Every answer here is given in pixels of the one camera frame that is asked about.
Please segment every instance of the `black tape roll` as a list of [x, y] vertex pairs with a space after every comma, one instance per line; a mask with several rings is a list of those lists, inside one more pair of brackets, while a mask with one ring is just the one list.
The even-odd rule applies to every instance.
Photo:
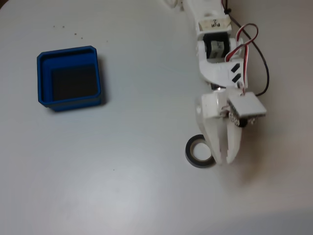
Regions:
[[206, 144], [206, 141], [203, 135], [196, 135], [187, 142], [185, 154], [186, 154], [186, 158], [188, 162], [197, 168], [207, 168], [207, 167], [215, 165], [216, 162], [212, 155], [207, 160], [199, 160], [194, 156], [193, 150], [198, 143]]

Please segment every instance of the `blue container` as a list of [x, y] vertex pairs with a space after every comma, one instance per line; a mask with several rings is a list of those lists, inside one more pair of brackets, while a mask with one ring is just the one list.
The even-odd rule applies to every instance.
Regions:
[[101, 104], [97, 50], [77, 47], [37, 57], [38, 101], [54, 111]]

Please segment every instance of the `black wire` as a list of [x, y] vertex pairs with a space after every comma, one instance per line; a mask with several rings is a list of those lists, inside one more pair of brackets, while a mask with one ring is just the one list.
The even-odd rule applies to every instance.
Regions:
[[[241, 28], [241, 25], [238, 23], [238, 21], [235, 20], [235, 18], [233, 18], [229, 13], [231, 12], [231, 9], [228, 8], [228, 0], [226, 0], [226, 8], [225, 8], [225, 14], [228, 14], [230, 19], [235, 23], [236, 26], [238, 26], [239, 28]], [[251, 40], [251, 37], [250, 35], [245, 31], [243, 30], [243, 33]], [[266, 60], [264, 58], [264, 55], [263, 53], [261, 52], [261, 50], [259, 49], [259, 47], [255, 44], [255, 42], [252, 42], [252, 44], [254, 45], [254, 47], [256, 48], [256, 50], [259, 52], [262, 60], [263, 60], [263, 63], [264, 63], [264, 66], [265, 66], [265, 69], [266, 69], [266, 74], [267, 74], [267, 81], [266, 81], [266, 86], [265, 86], [265, 89], [261, 92], [261, 93], [258, 93], [256, 94], [256, 96], [261, 96], [263, 94], [266, 93], [266, 91], [268, 90], [268, 87], [269, 87], [269, 70], [268, 70], [268, 64], [266, 63]]]

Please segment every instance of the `tape roll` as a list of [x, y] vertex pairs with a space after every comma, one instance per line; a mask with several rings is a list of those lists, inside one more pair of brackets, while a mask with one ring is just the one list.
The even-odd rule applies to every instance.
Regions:
[[206, 144], [206, 141], [205, 141], [205, 138], [203, 135], [196, 135], [196, 136], [190, 138], [190, 140], [187, 142], [185, 154], [186, 154], [186, 158], [187, 158], [188, 162], [197, 168], [207, 168], [207, 167], [214, 166], [216, 164], [216, 162], [215, 162], [214, 157], [212, 155], [211, 155], [211, 157], [209, 157], [206, 160], [199, 160], [195, 157], [195, 155], [193, 154], [193, 151], [195, 149], [195, 146], [198, 143]]

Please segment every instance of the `white table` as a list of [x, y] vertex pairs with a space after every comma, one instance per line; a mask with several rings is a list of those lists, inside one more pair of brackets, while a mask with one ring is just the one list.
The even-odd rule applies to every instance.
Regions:
[[[209, 88], [184, 12], [160, 0], [10, 0], [0, 10], [0, 234], [310, 234], [307, 2], [230, 0], [233, 16], [260, 28], [268, 115], [245, 129], [233, 165], [197, 169], [184, 148], [200, 133], [194, 99]], [[36, 57], [87, 45], [103, 61], [108, 103], [49, 111]], [[258, 92], [265, 69], [250, 51]]]

